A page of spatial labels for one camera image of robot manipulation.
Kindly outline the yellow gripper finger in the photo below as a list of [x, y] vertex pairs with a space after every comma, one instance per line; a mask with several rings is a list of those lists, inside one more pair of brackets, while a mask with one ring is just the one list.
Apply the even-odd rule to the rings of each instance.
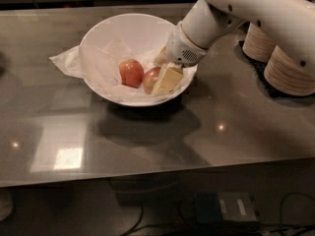
[[154, 59], [154, 65], [156, 67], [161, 67], [163, 64], [167, 64], [170, 62], [169, 57], [167, 56], [166, 53], [166, 47], [164, 46], [160, 52], [158, 53], [158, 55], [155, 57]]
[[183, 79], [183, 70], [175, 63], [163, 64], [154, 85], [152, 94], [168, 94], [172, 92]]

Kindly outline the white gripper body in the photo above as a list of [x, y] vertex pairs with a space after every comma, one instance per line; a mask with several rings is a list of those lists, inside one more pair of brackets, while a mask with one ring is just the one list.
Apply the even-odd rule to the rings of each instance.
[[182, 64], [184, 67], [195, 66], [206, 56], [207, 52], [207, 49], [200, 48], [189, 39], [181, 22], [170, 33], [164, 50], [170, 61]]

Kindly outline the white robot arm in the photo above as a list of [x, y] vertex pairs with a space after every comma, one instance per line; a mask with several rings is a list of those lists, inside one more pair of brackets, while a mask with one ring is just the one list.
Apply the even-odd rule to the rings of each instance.
[[245, 22], [276, 45], [264, 71], [269, 85], [290, 95], [312, 94], [315, 7], [306, 0], [198, 0], [171, 32], [155, 62], [194, 66], [215, 41]]

